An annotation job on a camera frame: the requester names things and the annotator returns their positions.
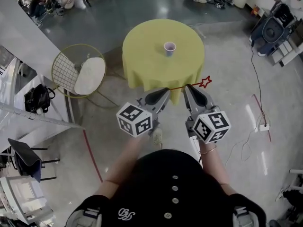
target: yellow tablecloth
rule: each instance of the yellow tablecloth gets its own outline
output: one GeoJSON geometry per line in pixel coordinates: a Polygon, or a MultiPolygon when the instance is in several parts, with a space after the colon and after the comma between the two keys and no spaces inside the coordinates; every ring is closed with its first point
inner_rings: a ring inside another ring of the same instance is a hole
{"type": "MultiPolygon", "coordinates": [[[[169,19],[139,24],[123,43],[123,68],[130,88],[170,89],[196,83],[204,66],[204,45],[190,27],[169,19]],[[174,42],[176,50],[166,57],[165,42],[174,42]]],[[[173,104],[179,102],[181,89],[173,90],[173,104]]]]}

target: white button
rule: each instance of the white button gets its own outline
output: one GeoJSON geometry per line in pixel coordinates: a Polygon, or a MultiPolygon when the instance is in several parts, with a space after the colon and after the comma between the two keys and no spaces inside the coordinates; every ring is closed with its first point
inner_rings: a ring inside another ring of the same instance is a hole
{"type": "Polygon", "coordinates": [[[171,213],[164,214],[164,218],[171,218],[171,217],[172,217],[171,213]]]}
{"type": "Polygon", "coordinates": [[[179,203],[179,199],[173,198],[173,199],[172,199],[172,202],[173,202],[173,203],[179,203]]]}

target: metal chair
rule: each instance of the metal chair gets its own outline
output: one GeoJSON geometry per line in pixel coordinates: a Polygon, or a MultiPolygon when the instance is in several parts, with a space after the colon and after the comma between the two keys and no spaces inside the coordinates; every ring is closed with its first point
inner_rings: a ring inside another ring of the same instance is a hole
{"type": "Polygon", "coordinates": [[[60,159],[42,161],[33,150],[47,150],[46,148],[30,148],[26,143],[17,140],[8,139],[11,147],[14,149],[15,164],[21,176],[31,176],[38,182],[56,179],[57,177],[49,177],[41,179],[42,164],[58,162],[60,159]]]}

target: black shirt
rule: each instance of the black shirt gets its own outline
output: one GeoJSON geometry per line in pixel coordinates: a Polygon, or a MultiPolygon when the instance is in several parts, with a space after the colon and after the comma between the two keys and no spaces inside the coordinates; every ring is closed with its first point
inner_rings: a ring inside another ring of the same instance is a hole
{"type": "Polygon", "coordinates": [[[41,0],[31,0],[31,2],[29,4],[29,14],[30,15],[34,14],[35,9],[39,5],[40,2],[41,2],[41,0]]]}
{"type": "Polygon", "coordinates": [[[264,211],[240,194],[228,196],[191,156],[161,150],[139,159],[113,198],[95,195],[75,211],[98,209],[107,226],[233,226],[235,206],[254,212],[265,226],[264,211]]]}

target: concrete floor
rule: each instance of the concrete floor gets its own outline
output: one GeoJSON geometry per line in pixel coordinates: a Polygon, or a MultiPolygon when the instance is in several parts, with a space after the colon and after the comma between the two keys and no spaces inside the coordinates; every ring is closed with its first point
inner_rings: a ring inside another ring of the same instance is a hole
{"type": "MultiPolygon", "coordinates": [[[[290,184],[289,169],[302,165],[302,61],[296,58],[281,68],[273,67],[267,58],[256,55],[253,58],[261,83],[263,109],[270,118],[270,142],[267,132],[254,131],[256,121],[259,123],[260,109],[253,94],[259,99],[259,90],[250,62],[248,36],[241,31],[209,34],[201,27],[195,29],[204,35],[206,57],[201,78],[210,75],[213,80],[206,91],[227,113],[232,124],[228,135],[218,143],[224,163],[233,149],[226,166],[232,187],[259,204],[268,219],[277,219],[289,204],[285,200],[275,202],[276,196],[283,186],[290,184]],[[251,155],[246,145],[241,159],[241,147],[252,131],[249,140],[251,155]]],[[[122,75],[121,65],[115,71],[122,75]]],[[[118,77],[106,77],[101,88],[103,94],[119,105],[133,102],[142,90],[130,89],[127,82],[118,77]]],[[[93,94],[90,99],[99,105],[108,105],[99,94],[93,94]]],[[[79,101],[79,104],[83,108],[82,125],[86,128],[92,153],[101,175],[105,176],[128,139],[127,134],[118,128],[118,108],[101,109],[87,100],[79,101]]],[[[169,103],[161,113],[164,148],[178,149],[196,157],[185,128],[187,116],[183,97],[178,105],[169,103]]],[[[44,145],[49,150],[43,152],[43,159],[59,157],[62,160],[43,169],[43,177],[56,174],[58,179],[42,182],[41,187],[54,210],[55,226],[63,226],[70,213],[97,190],[100,181],[81,130],[69,129],[44,145]]],[[[152,144],[148,144],[142,154],[155,150],[152,144]]]]}
{"type": "Polygon", "coordinates": [[[245,9],[192,0],[90,0],[86,10],[67,10],[64,16],[47,16],[41,30],[60,49],[71,44],[89,44],[102,53],[120,46],[138,24],[155,18],[169,18],[186,25],[251,19],[245,9]]]}

